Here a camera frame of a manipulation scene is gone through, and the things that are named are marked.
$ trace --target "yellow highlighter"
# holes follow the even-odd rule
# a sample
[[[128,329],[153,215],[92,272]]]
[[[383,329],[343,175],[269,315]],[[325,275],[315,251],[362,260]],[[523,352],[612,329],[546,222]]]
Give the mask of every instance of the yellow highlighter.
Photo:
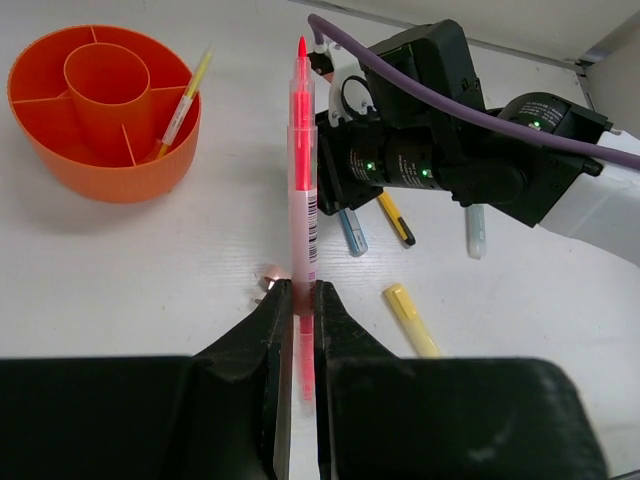
[[[407,290],[401,283],[391,285],[384,291],[384,296],[400,321],[416,352],[421,357],[440,357],[438,346],[424,326],[416,306],[411,301]]]
[[[391,200],[391,196],[387,192],[382,192],[378,195],[378,201],[380,202],[380,205],[382,205],[382,208],[384,208],[389,220],[393,223],[398,235],[402,238],[402,241],[409,246],[415,245],[416,238],[413,236],[413,233],[409,230],[409,226],[402,218],[400,210],[398,210],[398,207],[396,207],[393,200]]]
[[[191,77],[191,81],[189,81],[189,85],[187,85],[187,88],[184,91],[184,95],[182,95],[180,103],[178,103],[173,117],[171,117],[169,126],[167,127],[167,130],[164,132],[164,136],[162,137],[162,146],[160,147],[160,151],[158,152],[158,156],[156,158],[164,157],[169,150],[169,147],[171,147],[173,141],[176,139],[176,135],[178,135],[178,131],[180,131],[182,122],[184,122],[187,113],[189,113],[189,109],[191,108],[193,99],[198,93],[198,88],[200,88],[200,83],[202,82],[204,74],[209,67],[211,58],[213,58],[213,47],[209,45],[209,48],[207,48],[207,50],[202,55],[202,58],[200,59],[200,62],[196,67],[196,71],[194,72],[193,77]]]

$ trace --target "red marker tip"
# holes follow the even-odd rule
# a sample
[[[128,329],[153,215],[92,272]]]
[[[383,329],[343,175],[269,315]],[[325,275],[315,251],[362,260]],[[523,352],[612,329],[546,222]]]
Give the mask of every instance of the red marker tip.
[[[300,37],[298,43],[298,58],[304,58],[307,56],[307,43],[304,41],[304,37]]]

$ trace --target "red marker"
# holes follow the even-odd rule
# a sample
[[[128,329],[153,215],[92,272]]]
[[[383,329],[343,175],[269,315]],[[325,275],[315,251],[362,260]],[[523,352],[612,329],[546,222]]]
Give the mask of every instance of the red marker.
[[[289,234],[293,282],[293,313],[300,316],[305,400],[313,398],[313,290],[318,262],[317,128],[315,86],[304,37],[300,38],[293,78],[289,83]]]

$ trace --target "light blue marker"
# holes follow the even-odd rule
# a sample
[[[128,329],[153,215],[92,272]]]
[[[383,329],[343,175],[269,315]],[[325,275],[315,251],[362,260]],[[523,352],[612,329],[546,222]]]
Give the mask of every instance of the light blue marker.
[[[484,206],[471,205],[467,214],[467,248],[469,256],[480,260],[487,254],[487,235],[484,227]]]
[[[369,250],[369,246],[367,245],[367,241],[364,239],[364,233],[362,233],[362,228],[360,227],[360,222],[358,221],[356,212],[349,208],[345,208],[344,210],[340,210],[338,214],[340,215],[340,223],[342,223],[344,233],[347,236],[351,255],[359,257],[366,253],[367,250]]]

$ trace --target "orange pen holder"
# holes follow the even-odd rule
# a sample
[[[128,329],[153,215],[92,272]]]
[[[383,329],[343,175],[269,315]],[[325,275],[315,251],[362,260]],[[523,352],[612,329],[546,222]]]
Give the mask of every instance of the orange pen holder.
[[[95,200],[131,203],[171,190],[195,155],[198,95],[169,152],[160,139],[191,72],[168,48],[118,27],[51,33],[9,74],[18,124],[58,180]]]

